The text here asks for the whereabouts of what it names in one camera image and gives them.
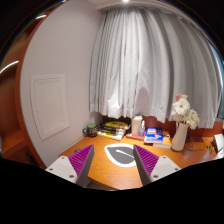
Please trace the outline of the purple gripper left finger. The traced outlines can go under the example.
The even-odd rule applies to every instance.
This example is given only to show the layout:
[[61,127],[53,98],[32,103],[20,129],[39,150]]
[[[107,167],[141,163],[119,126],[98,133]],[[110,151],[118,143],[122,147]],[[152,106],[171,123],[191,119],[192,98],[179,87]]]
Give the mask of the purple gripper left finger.
[[94,146],[89,145],[69,157],[60,156],[47,171],[81,187],[87,187],[90,183],[88,173],[93,157]]

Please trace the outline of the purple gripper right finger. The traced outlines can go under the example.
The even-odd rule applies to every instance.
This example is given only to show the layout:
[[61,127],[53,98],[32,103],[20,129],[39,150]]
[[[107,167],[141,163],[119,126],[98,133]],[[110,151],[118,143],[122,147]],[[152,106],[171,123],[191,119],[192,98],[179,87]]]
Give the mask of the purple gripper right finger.
[[138,145],[134,146],[133,155],[143,185],[148,185],[180,170],[180,167],[169,157],[157,156]]

